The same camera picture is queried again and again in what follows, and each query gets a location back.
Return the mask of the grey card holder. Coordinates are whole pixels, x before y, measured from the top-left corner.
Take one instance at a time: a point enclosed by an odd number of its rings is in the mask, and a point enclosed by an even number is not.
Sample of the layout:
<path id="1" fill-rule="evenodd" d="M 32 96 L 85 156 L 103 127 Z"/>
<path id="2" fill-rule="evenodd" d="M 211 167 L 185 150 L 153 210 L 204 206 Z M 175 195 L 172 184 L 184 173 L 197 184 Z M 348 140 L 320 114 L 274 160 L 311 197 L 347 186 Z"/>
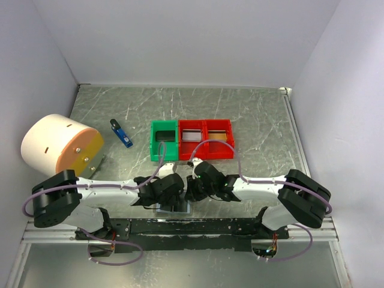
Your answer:
<path id="1" fill-rule="evenodd" d="M 182 200 L 175 205 L 157 204 L 155 211 L 164 214 L 187 215 L 190 214 L 190 203 Z"/>

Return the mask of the green plastic bin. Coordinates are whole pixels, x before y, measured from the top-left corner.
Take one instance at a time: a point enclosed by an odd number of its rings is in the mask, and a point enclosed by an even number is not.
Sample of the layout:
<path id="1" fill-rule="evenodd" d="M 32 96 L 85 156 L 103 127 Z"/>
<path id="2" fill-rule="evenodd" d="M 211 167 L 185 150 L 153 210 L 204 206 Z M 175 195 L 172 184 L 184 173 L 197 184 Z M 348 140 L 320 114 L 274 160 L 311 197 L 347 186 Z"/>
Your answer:
<path id="1" fill-rule="evenodd" d="M 155 140 L 155 132 L 158 130 L 175 130 L 176 139 L 174 142 L 158 142 Z M 151 161 L 158 161 L 165 152 L 165 161 L 178 161 L 178 121 L 152 121 L 151 136 L 149 143 Z"/>

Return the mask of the white drum with orange lid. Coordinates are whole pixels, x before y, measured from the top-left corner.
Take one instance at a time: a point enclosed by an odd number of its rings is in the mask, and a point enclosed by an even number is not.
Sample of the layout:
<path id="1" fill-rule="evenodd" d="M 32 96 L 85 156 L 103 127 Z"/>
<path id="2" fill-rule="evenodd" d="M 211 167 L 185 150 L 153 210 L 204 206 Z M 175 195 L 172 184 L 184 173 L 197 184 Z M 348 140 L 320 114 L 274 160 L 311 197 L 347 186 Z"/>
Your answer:
<path id="1" fill-rule="evenodd" d="M 102 161 L 103 147 L 104 139 L 97 129 L 51 114 L 29 129 L 20 151 L 27 165 L 48 177 L 73 170 L 77 177 L 88 179 Z"/>

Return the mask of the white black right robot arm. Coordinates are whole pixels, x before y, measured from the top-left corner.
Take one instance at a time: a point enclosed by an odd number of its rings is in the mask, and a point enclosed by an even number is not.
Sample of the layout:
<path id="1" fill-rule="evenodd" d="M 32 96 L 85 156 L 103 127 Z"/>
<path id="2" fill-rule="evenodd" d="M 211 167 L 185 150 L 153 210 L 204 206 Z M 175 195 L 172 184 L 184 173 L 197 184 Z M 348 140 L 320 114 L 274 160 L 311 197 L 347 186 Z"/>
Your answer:
<path id="1" fill-rule="evenodd" d="M 207 197 L 224 202 L 278 200 L 277 205 L 262 208 L 253 226 L 237 230 L 237 235 L 268 239 L 278 229 L 296 223 L 318 229 L 331 211 L 331 193 L 297 169 L 278 177 L 249 178 L 240 173 L 224 175 L 199 158 L 189 161 L 188 165 L 192 168 L 185 195 L 189 202 Z"/>

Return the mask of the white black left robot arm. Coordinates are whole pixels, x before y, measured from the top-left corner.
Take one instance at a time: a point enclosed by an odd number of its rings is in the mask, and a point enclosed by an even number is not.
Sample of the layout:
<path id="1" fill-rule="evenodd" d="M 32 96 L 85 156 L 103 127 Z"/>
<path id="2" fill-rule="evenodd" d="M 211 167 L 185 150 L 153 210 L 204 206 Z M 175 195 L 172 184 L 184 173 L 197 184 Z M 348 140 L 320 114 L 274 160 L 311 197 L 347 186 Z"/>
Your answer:
<path id="1" fill-rule="evenodd" d="M 64 170 L 36 185 L 22 212 L 33 218 L 36 228 L 67 224 L 106 239 L 112 232 L 106 205 L 169 205 L 178 201 L 183 190 L 184 182 L 177 173 L 103 182 Z"/>

